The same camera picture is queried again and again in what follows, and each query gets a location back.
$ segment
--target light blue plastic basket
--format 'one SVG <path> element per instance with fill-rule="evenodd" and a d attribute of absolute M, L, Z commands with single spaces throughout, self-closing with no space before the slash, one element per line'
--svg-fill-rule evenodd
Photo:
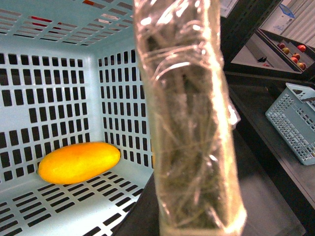
<path fill-rule="evenodd" d="M 0 235 L 111 235 L 153 172 L 130 0 L 0 1 Z M 117 166 L 74 185 L 36 174 L 73 143 Z"/>
<path fill-rule="evenodd" d="M 303 165 L 315 164 L 315 90 L 286 86 L 266 116 Z"/>

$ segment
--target plastic wrap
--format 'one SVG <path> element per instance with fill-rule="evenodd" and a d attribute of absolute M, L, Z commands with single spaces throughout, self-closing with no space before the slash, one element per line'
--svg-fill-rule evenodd
<path fill-rule="evenodd" d="M 220 52 L 219 0 L 134 0 L 161 236 L 236 236 L 246 219 Z"/>

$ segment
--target black shelf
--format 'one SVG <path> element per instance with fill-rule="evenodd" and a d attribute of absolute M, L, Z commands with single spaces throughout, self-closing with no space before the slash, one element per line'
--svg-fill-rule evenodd
<path fill-rule="evenodd" d="M 265 116 L 285 88 L 285 81 L 262 79 L 253 85 L 250 78 L 240 83 L 242 75 L 227 77 L 233 81 L 230 96 L 242 117 L 237 130 L 307 232 L 315 235 L 315 165 L 300 164 Z"/>
<path fill-rule="evenodd" d="M 238 131 L 233 133 L 238 177 L 248 219 L 242 236 L 302 236 L 305 229 Z M 113 236 L 159 236 L 153 176 Z"/>

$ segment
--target red marking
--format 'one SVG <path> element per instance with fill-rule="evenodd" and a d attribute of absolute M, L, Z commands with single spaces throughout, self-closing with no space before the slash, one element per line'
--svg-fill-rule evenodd
<path fill-rule="evenodd" d="M 39 20 L 39 21 L 52 22 L 51 20 L 47 20 L 47 19 L 40 18 L 40 17 L 37 17 L 37 16 L 31 16 L 31 18 L 34 19 L 34 20 Z"/>
<path fill-rule="evenodd" d="M 84 0 L 83 3 L 85 3 L 85 4 L 87 4 L 87 5 L 94 6 L 94 2 L 89 1 L 89 0 Z"/>
<path fill-rule="evenodd" d="M 47 27 L 47 25 L 43 25 L 43 24 L 40 24 L 40 23 L 32 23 L 33 25 L 35 26 L 43 26 L 43 27 Z"/>

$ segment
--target fruit in tray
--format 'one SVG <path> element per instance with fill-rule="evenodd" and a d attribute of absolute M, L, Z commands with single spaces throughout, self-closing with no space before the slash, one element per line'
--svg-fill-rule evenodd
<path fill-rule="evenodd" d="M 282 49 L 282 48 L 285 48 L 285 44 L 284 43 L 278 43 L 277 46 Z"/>
<path fill-rule="evenodd" d="M 297 63 L 297 66 L 300 67 L 302 70 L 305 70 L 305 65 L 303 63 Z"/>
<path fill-rule="evenodd" d="M 285 53 L 285 54 L 289 54 L 290 52 L 290 49 L 289 48 L 282 48 L 282 51 Z"/>
<path fill-rule="evenodd" d="M 38 174 L 54 184 L 79 183 L 109 170 L 119 159 L 119 150 L 110 144 L 73 144 L 46 155 L 39 163 Z"/>
<path fill-rule="evenodd" d="M 303 53 L 303 52 L 305 52 L 306 47 L 305 47 L 305 45 L 299 45 L 299 46 L 297 46 L 297 49 Z"/>
<path fill-rule="evenodd" d="M 293 58 L 297 58 L 298 60 L 301 58 L 300 54 L 295 53 L 292 55 Z"/>
<path fill-rule="evenodd" d="M 291 60 L 294 61 L 295 63 L 298 62 L 298 59 L 296 57 L 291 57 Z"/>

